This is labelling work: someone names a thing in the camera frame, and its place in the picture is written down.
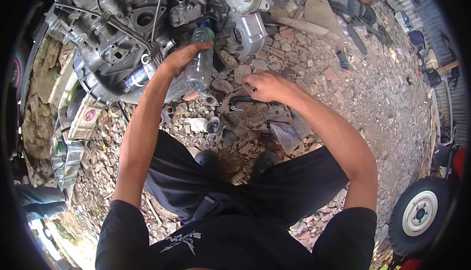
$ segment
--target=metal wall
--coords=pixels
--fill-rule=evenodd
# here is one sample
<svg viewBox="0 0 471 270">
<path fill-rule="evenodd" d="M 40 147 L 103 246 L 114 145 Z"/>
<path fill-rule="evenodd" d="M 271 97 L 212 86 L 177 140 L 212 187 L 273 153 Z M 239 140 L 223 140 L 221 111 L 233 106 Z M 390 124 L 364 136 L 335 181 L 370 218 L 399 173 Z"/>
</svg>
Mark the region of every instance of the metal wall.
<svg viewBox="0 0 471 270">
<path fill-rule="evenodd" d="M 444 66 L 445 64 L 451 62 L 451 54 L 450 50 L 443 41 L 441 33 L 444 32 L 450 38 L 451 34 L 448 28 L 446 27 L 445 20 L 436 1 L 419 1 L 420 3 L 417 3 L 414 0 L 400 0 L 399 3 L 403 6 L 403 10 L 405 10 L 406 13 L 410 12 L 412 16 L 412 21 L 415 20 L 419 26 L 423 24 L 423 27 L 420 28 L 420 30 L 424 33 L 426 45 L 429 49 L 432 48 L 434 50 L 439 65 Z M 451 77 L 451 71 L 443 73 L 441 76 L 442 80 L 449 79 Z M 456 87 L 454 85 L 454 82 L 450 83 L 450 96 L 453 111 L 453 120 L 456 123 L 455 143 L 462 147 L 466 146 L 466 134 L 468 132 L 467 104 L 469 102 L 464 79 L 465 77 L 461 73 Z M 441 100 L 443 116 L 445 118 L 448 118 L 448 95 L 446 94 L 445 83 L 442 82 L 439 86 L 436 87 L 435 90 L 437 97 Z"/>
</svg>

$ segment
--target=clear plastic bottle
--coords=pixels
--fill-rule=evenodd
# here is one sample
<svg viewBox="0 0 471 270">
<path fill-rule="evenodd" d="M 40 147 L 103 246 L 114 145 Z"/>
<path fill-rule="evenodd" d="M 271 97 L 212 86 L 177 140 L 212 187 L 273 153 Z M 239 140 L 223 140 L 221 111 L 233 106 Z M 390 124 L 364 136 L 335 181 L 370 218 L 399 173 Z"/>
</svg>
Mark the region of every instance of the clear plastic bottle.
<svg viewBox="0 0 471 270">
<path fill-rule="evenodd" d="M 208 22 L 201 23 L 191 37 L 191 43 L 214 41 L 214 32 Z M 213 48 L 199 51 L 183 70 L 188 86 L 197 91 L 204 91 L 211 84 Z"/>
</svg>

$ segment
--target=engine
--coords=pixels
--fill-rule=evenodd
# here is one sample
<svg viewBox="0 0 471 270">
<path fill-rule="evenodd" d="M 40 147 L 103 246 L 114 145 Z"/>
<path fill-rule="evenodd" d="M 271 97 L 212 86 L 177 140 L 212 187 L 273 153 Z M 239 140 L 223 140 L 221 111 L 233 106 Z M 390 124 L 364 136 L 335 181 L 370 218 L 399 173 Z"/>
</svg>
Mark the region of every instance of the engine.
<svg viewBox="0 0 471 270">
<path fill-rule="evenodd" d="M 267 33 L 259 12 L 303 0 L 56 0 L 46 16 L 62 43 L 76 45 L 74 70 L 96 101 L 138 102 L 145 85 L 176 44 L 202 21 L 230 37 L 242 55 L 261 51 Z M 175 79 L 173 93 L 185 83 Z"/>
</svg>

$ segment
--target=crocs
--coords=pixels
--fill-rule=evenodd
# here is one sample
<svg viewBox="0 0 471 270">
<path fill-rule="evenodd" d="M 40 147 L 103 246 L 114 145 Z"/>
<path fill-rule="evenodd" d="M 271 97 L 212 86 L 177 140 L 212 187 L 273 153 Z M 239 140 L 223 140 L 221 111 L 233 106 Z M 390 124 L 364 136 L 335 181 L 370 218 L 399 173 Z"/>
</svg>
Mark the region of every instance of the crocs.
<svg viewBox="0 0 471 270">
<path fill-rule="evenodd" d="M 203 150 L 195 155 L 195 161 L 209 174 L 216 174 L 218 167 L 218 156 L 211 150 Z"/>
<path fill-rule="evenodd" d="M 278 156 L 271 151 L 266 150 L 262 152 L 255 160 L 255 164 L 253 164 L 250 181 L 256 181 L 269 167 L 277 165 L 279 162 Z"/>
</svg>

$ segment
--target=rocky ground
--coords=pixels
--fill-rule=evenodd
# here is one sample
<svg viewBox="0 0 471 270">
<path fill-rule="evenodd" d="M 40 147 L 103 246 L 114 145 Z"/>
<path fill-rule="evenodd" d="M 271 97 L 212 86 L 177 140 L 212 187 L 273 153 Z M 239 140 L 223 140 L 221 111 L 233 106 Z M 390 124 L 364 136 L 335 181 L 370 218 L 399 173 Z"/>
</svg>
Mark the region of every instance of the rocky ground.
<svg viewBox="0 0 471 270">
<path fill-rule="evenodd" d="M 383 266 L 390 257 L 391 250 L 384 234 L 389 216 L 404 189 L 428 172 L 432 142 L 428 87 L 423 78 L 415 74 L 418 67 L 416 58 L 399 55 L 396 48 L 411 53 L 414 50 L 393 15 L 382 4 L 375 5 L 375 10 L 378 23 L 389 30 L 396 44 L 392 49 L 397 54 L 396 58 L 374 36 L 362 36 L 368 49 L 364 56 L 349 38 L 336 41 L 281 27 L 279 33 L 268 38 L 264 51 L 248 58 L 239 57 L 231 47 L 227 47 L 227 41 L 219 40 L 218 45 L 223 49 L 221 54 L 230 69 L 219 73 L 212 85 L 213 90 L 225 94 L 240 86 L 241 76 L 256 69 L 282 71 L 289 68 L 289 80 L 336 110 L 360 132 L 376 157 L 379 172 L 377 247 L 372 269 Z M 338 50 L 349 54 L 351 71 L 340 69 L 335 55 Z M 234 185 L 247 183 L 255 158 L 263 150 L 272 150 L 280 161 L 287 161 L 323 145 L 312 133 L 290 155 L 275 143 L 262 144 L 257 139 L 239 139 L 228 146 L 222 138 L 207 138 L 206 132 L 195 132 L 189 123 L 191 118 L 209 120 L 218 116 L 220 108 L 203 105 L 199 99 L 181 101 L 174 106 L 177 114 L 172 115 L 171 122 L 162 129 L 193 154 L 204 149 L 216 152 L 224 167 L 224 178 Z M 132 115 L 135 106 L 126 105 L 125 108 Z M 125 130 L 126 123 L 117 108 L 103 112 L 93 140 L 87 144 L 72 207 L 56 217 L 67 224 L 70 233 L 87 238 L 95 246 L 115 189 Z M 291 226 L 290 234 L 307 249 L 312 249 L 327 222 L 342 210 L 346 189 L 348 187 L 324 208 Z M 177 216 L 159 206 L 146 191 L 141 211 L 151 244 L 180 228 Z"/>
</svg>

